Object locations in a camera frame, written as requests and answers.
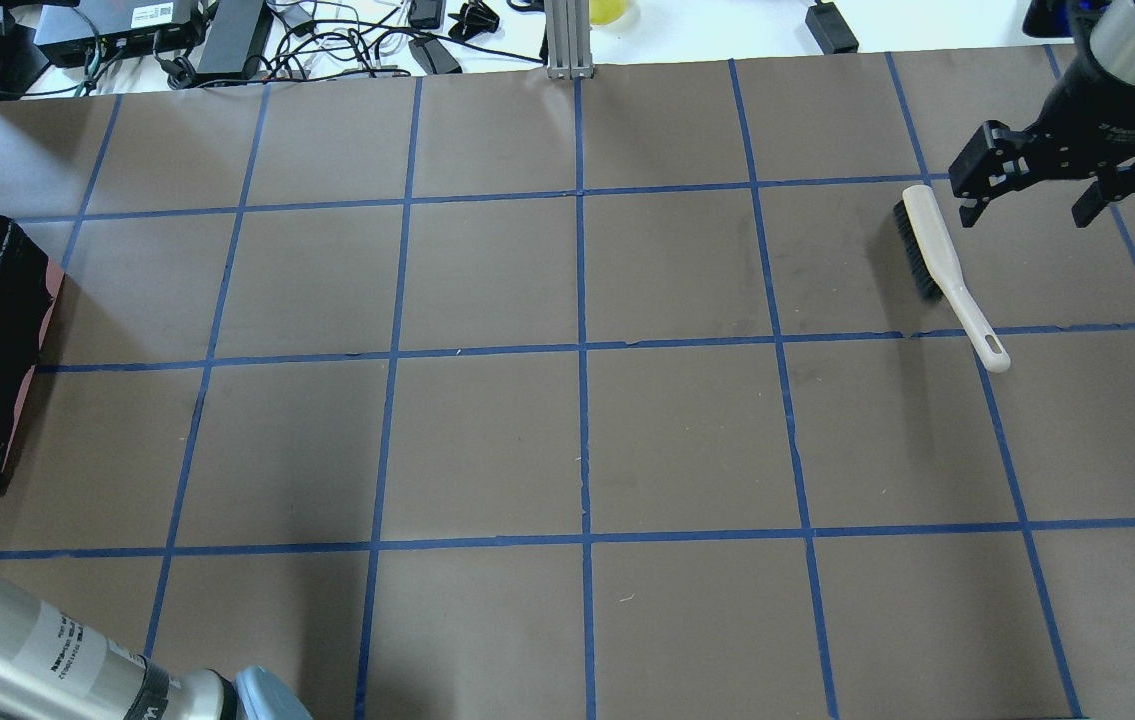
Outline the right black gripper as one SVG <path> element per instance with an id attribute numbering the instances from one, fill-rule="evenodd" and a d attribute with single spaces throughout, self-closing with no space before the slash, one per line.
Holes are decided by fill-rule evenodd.
<path id="1" fill-rule="evenodd" d="M 964 228 L 998 196 L 1043 181 L 1092 181 L 1073 204 L 1076 228 L 1135 195 L 1135 67 L 1125 56 L 1079 47 L 1027 128 L 987 120 L 974 132 L 948 168 Z"/>

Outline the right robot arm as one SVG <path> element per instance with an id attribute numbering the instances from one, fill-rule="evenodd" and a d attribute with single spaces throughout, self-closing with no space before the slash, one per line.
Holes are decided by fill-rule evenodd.
<path id="1" fill-rule="evenodd" d="M 1025 129 L 986 120 L 948 168 L 972 228 L 993 201 L 1044 181 L 1085 181 L 1073 220 L 1087 227 L 1135 195 L 1135 1 L 1035 1 L 1028 35 L 1070 33 L 1076 55 Z"/>

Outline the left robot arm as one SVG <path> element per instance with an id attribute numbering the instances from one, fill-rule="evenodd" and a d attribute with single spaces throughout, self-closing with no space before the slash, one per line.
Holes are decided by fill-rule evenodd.
<path id="1" fill-rule="evenodd" d="M 264 667 L 173 675 L 0 577 L 0 719 L 306 719 Z"/>

